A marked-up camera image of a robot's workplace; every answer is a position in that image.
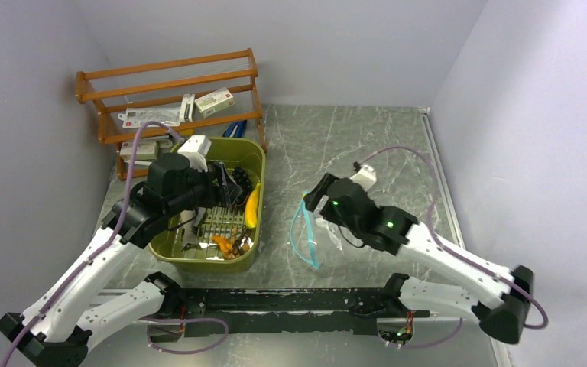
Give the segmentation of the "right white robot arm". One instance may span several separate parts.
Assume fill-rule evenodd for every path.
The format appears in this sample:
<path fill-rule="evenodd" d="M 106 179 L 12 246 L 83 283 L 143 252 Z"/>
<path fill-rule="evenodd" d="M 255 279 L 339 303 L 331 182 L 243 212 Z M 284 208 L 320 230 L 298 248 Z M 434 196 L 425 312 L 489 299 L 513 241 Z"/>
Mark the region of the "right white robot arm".
<path fill-rule="evenodd" d="M 361 245 L 409 258 L 448 278 L 436 284 L 400 274 L 390 277 L 382 296 L 384 311 L 399 317 L 433 311 L 475 321 L 499 342 L 516 345 L 527 328 L 533 305 L 534 272 L 484 260 L 433 233 L 417 217 L 396 206 L 379 206 L 361 179 L 325 174 L 303 195 L 303 208 L 352 234 Z"/>

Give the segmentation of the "clear zip top bag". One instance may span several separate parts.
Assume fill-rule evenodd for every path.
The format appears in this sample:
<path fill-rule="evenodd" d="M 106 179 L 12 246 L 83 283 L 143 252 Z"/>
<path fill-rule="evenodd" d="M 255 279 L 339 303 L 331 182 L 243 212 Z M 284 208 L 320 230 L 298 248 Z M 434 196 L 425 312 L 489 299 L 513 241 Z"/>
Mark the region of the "clear zip top bag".
<path fill-rule="evenodd" d="M 296 256 L 314 270 L 330 263 L 333 252 L 347 252 L 348 248 L 365 247 L 346 227 L 331 223 L 319 213 L 310 211 L 304 202 L 308 191 L 300 196 L 296 212 L 290 224 L 287 244 Z"/>

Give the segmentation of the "yellow fake banana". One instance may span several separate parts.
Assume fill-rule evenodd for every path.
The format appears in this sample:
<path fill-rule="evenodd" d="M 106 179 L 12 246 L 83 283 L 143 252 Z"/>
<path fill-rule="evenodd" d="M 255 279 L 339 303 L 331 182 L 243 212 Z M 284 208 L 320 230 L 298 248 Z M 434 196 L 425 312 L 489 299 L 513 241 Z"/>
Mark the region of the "yellow fake banana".
<path fill-rule="evenodd" d="M 245 225 L 249 229 L 255 229 L 258 224 L 258 202 L 261 191 L 261 184 L 257 183 L 248 196 L 245 205 Z"/>

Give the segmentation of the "orange fake fried food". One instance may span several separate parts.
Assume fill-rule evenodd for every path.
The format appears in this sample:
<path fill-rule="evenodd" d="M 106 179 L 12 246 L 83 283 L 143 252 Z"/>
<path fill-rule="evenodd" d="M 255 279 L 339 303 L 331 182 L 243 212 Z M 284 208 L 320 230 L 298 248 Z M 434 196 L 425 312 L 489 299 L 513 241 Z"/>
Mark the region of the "orange fake fried food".
<path fill-rule="evenodd" d="M 224 258 L 235 257 L 234 246 L 233 243 L 229 241 L 229 239 L 220 235 L 214 235 L 211 237 L 211 240 L 219 247 L 219 250 L 222 252 Z"/>

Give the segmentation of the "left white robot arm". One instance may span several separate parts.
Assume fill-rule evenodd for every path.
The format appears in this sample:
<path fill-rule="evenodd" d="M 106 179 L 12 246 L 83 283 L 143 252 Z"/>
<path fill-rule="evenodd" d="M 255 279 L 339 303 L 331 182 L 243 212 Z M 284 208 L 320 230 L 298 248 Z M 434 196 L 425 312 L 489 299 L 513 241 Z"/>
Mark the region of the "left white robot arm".
<path fill-rule="evenodd" d="M 128 184 L 91 242 L 60 279 L 20 313 L 0 318 L 11 352 L 35 366 L 78 366 L 104 339 L 144 317 L 173 318 L 186 304 L 183 288 L 155 272 L 124 294 L 93 299 L 128 260 L 170 228 L 183 212 L 222 202 L 223 189 L 206 156 L 167 153 L 152 162 L 143 182 Z"/>

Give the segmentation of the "olive green plastic bin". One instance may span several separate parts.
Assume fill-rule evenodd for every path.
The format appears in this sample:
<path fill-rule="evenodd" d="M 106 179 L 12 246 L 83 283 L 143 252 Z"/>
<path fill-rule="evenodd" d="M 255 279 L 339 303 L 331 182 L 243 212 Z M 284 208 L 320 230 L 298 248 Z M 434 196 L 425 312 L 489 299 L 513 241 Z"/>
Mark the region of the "olive green plastic bin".
<path fill-rule="evenodd" d="M 203 190 L 192 209 L 173 216 L 149 245 L 151 254 L 180 271 L 238 273 L 259 249 L 266 153 L 246 138 L 193 135 L 176 149 L 201 167 Z"/>

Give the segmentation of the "dark fake grape bunch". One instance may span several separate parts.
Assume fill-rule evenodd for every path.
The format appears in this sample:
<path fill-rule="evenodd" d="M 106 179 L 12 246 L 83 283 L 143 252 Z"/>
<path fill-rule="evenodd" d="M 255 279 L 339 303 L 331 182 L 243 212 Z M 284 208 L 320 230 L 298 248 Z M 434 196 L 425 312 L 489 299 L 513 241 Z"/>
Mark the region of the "dark fake grape bunch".
<path fill-rule="evenodd" d="M 253 191 L 253 183 L 248 172 L 242 167 L 235 167 L 232 172 L 235 183 L 242 188 L 243 192 L 250 194 Z"/>

